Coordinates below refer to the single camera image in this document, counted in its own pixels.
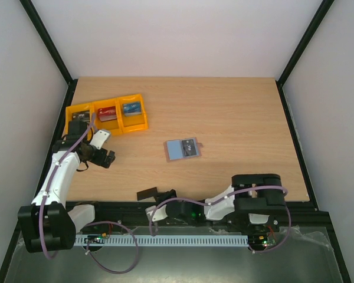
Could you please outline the tan leather card holder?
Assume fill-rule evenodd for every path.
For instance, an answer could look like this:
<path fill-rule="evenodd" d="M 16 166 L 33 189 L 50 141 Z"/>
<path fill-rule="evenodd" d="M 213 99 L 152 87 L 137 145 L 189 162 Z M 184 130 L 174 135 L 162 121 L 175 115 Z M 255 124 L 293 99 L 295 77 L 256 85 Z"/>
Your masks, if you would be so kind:
<path fill-rule="evenodd" d="M 198 150 L 198 155 L 193 156 L 193 157 L 184 157 L 183 156 L 181 140 L 185 140 L 185 139 L 168 140 L 163 143 L 167 162 L 174 162 L 177 160 L 191 159 L 191 158 L 200 157 L 202 155 L 202 150 L 201 150 L 203 148 L 202 143 L 198 142 L 196 137 L 190 137 L 187 139 L 195 139 L 197 150 Z"/>

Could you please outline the black vip credit card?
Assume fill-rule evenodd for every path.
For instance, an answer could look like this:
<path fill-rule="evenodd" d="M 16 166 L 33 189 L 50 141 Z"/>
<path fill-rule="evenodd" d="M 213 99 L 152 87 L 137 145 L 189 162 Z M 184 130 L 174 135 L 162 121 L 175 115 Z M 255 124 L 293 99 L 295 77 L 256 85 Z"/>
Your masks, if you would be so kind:
<path fill-rule="evenodd" d="M 193 157 L 198 155 L 195 139 L 181 140 L 181 145 L 184 157 Z"/>

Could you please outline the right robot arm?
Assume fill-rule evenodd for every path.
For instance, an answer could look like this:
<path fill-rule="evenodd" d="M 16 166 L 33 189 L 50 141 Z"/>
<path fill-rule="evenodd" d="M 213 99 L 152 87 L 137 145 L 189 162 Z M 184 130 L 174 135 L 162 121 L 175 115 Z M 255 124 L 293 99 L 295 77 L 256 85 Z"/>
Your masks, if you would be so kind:
<path fill-rule="evenodd" d="M 223 221 L 227 216 L 245 217 L 246 226 L 260 230 L 271 215 L 285 211 L 288 190 L 277 174 L 234 175 L 221 193 L 204 200 L 177 197 L 176 190 L 158 192 L 157 188 L 137 193 L 137 199 L 154 198 L 155 204 L 145 209 L 152 225 L 176 220 L 195 226 L 204 222 Z"/>

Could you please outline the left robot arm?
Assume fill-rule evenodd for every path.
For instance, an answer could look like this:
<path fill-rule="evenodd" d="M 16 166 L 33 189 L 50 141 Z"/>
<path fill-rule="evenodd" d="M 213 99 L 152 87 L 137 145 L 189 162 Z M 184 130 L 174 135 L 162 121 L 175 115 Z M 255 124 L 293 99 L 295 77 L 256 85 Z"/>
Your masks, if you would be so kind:
<path fill-rule="evenodd" d="M 107 169 L 114 162 L 115 153 L 103 147 L 110 136 L 108 130 L 94 129 L 93 123 L 69 122 L 67 134 L 52 147 L 50 169 L 40 191 L 30 205 L 18 211 L 28 252 L 42 252 L 47 259 L 52 259 L 58 251 L 71 249 L 76 234 L 94 221 L 94 205 L 77 205 L 67 211 L 65 204 L 81 164 L 92 163 Z"/>

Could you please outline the red card stack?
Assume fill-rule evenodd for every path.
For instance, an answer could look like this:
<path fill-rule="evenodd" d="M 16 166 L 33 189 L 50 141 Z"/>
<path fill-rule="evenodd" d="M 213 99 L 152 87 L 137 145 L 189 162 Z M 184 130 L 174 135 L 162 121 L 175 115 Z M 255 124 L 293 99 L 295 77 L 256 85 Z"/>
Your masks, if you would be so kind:
<path fill-rule="evenodd" d="M 99 108 L 97 110 L 97 114 L 101 122 L 112 121 L 117 119 L 117 111 L 115 106 Z"/>

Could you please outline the black card stack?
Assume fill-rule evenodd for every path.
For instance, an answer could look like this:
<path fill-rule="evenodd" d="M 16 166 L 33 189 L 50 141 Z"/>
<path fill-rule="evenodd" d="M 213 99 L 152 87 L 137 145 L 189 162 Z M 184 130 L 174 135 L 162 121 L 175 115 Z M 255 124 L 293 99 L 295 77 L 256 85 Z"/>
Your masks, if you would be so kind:
<path fill-rule="evenodd" d="M 84 111 L 78 111 L 78 112 L 73 112 L 71 116 L 72 121 L 83 121 L 86 123 L 90 122 L 90 111 L 89 110 L 84 110 Z"/>

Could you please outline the blue card stack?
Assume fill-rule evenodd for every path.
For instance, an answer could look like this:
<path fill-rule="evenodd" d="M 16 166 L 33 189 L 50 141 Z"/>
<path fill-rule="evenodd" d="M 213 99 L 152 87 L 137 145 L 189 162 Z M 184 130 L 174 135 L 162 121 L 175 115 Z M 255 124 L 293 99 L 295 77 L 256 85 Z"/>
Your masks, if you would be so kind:
<path fill-rule="evenodd" d="M 142 114 L 142 104 L 139 101 L 123 104 L 123 114 L 125 117 L 137 116 Z"/>

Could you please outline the middle yellow bin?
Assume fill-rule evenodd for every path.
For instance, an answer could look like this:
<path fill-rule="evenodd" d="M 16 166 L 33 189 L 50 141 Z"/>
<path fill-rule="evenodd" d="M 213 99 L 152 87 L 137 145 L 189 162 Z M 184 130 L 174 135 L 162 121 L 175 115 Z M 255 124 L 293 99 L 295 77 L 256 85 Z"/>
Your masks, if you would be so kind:
<path fill-rule="evenodd" d="M 93 102 L 96 114 L 95 125 L 98 129 L 110 131 L 113 135 L 123 134 L 121 110 L 118 99 L 110 98 Z"/>

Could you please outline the yellow bin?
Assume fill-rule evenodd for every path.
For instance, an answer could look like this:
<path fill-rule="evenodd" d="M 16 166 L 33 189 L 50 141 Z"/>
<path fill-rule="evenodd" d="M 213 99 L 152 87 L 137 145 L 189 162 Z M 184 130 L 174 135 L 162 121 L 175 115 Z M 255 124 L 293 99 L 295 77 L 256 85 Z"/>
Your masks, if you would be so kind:
<path fill-rule="evenodd" d="M 93 102 L 96 114 L 95 125 L 98 129 L 110 131 L 113 135 L 123 134 L 121 110 L 118 99 L 110 98 Z"/>
<path fill-rule="evenodd" d="M 94 114 L 93 103 L 68 106 L 65 110 L 64 134 L 81 136 L 89 127 Z"/>
<path fill-rule="evenodd" d="M 148 118 L 141 94 L 132 94 L 117 98 L 119 123 L 123 133 L 147 130 Z"/>

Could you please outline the right yellow bin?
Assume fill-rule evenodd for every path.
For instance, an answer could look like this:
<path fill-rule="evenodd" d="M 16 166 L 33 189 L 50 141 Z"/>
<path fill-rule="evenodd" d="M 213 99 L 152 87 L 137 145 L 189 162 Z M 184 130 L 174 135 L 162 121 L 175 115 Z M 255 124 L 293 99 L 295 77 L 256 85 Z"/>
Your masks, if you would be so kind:
<path fill-rule="evenodd" d="M 147 130 L 148 118 L 141 94 L 132 94 L 117 98 L 119 123 L 123 133 Z"/>

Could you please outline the left yellow bin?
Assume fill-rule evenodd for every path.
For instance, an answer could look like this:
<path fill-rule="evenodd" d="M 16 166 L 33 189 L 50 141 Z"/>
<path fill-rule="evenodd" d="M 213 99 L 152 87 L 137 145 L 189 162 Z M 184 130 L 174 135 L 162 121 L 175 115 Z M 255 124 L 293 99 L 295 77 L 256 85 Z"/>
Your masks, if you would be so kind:
<path fill-rule="evenodd" d="M 94 114 L 93 103 L 68 106 L 65 110 L 64 134 L 81 136 L 89 127 Z"/>

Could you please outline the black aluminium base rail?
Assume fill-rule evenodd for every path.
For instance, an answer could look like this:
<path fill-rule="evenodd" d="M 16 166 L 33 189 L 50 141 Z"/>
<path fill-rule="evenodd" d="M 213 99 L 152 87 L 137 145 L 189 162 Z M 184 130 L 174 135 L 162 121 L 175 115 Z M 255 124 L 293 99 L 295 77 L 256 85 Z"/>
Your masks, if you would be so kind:
<path fill-rule="evenodd" d="M 148 217 L 145 209 L 151 206 L 147 202 L 67 202 L 66 211 L 83 206 L 93 205 L 96 213 L 95 221 L 121 221 L 123 225 L 131 228 L 148 226 Z M 315 211 L 309 203 L 289 202 L 287 204 L 291 214 L 291 225 L 302 227 L 325 227 L 328 231 L 333 229 L 332 221 L 327 212 Z M 278 232 L 280 227 L 288 225 L 288 216 L 285 209 L 271 212 L 265 224 L 252 224 L 250 214 L 233 212 L 219 221 L 207 220 L 204 208 L 193 203 L 183 204 L 179 201 L 169 202 L 165 205 L 168 215 L 164 220 L 154 221 L 153 226 L 209 226 L 216 230 L 225 229 L 228 232 L 261 233 Z"/>

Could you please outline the left black frame post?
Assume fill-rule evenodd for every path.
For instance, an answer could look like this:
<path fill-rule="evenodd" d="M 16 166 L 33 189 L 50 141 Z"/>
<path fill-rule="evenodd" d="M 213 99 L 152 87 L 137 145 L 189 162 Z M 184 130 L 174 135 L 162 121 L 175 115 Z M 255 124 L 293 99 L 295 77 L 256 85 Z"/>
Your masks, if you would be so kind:
<path fill-rule="evenodd" d="M 55 46 L 54 41 L 51 38 L 33 2 L 31 0 L 19 0 L 19 2 L 22 5 L 24 11 L 26 12 L 29 20 L 33 24 L 38 35 L 40 36 L 48 53 L 56 64 L 64 81 L 67 83 L 68 86 L 73 85 L 75 83 L 75 80 L 72 78 L 66 64 L 64 63 L 60 53 L 58 52 L 58 49 Z"/>

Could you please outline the black frame post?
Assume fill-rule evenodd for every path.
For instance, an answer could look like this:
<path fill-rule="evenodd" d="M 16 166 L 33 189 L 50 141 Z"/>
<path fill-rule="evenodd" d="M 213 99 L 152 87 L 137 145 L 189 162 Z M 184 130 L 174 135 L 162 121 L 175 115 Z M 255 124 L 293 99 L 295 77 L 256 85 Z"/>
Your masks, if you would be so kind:
<path fill-rule="evenodd" d="M 40 36 L 48 53 L 56 64 L 64 81 L 67 83 L 68 86 L 73 85 L 75 83 L 75 80 L 72 78 L 66 64 L 64 63 L 60 53 L 58 52 L 58 49 L 55 46 L 54 41 L 51 38 L 33 2 L 31 0 L 19 0 L 19 2 L 22 5 L 24 11 L 26 12 L 29 20 L 33 24 L 38 35 Z"/>
<path fill-rule="evenodd" d="M 287 82 L 289 76 L 293 72 L 299 59 L 303 55 L 308 44 L 310 43 L 311 39 L 315 35 L 317 29 L 320 27 L 320 24 L 324 20 L 325 16 L 329 12 L 334 2 L 335 2 L 334 0 L 324 0 L 320 3 L 317 11 L 315 12 L 309 25 L 307 26 L 303 36 L 301 37 L 299 43 L 297 44 L 297 47 L 295 48 L 283 72 L 281 73 L 280 78 L 277 80 L 278 89 L 282 89 L 285 83 Z"/>

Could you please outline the right black frame post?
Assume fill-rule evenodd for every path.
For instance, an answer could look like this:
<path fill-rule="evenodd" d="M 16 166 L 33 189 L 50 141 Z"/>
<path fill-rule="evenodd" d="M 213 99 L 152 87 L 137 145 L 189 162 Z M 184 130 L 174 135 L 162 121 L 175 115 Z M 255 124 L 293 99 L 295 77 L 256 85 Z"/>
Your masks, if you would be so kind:
<path fill-rule="evenodd" d="M 335 2 L 334 0 L 324 0 L 320 3 L 317 11 L 315 12 L 309 25 L 307 26 L 303 36 L 301 37 L 299 43 L 297 44 L 297 47 L 295 48 L 283 72 L 281 73 L 280 78 L 277 80 L 278 89 L 282 89 L 285 83 L 287 82 L 289 76 L 293 72 L 299 59 L 303 55 L 308 44 L 310 43 L 311 39 L 315 35 L 317 29 L 320 27 L 320 24 L 324 20 L 325 16 L 329 12 L 334 2 Z"/>

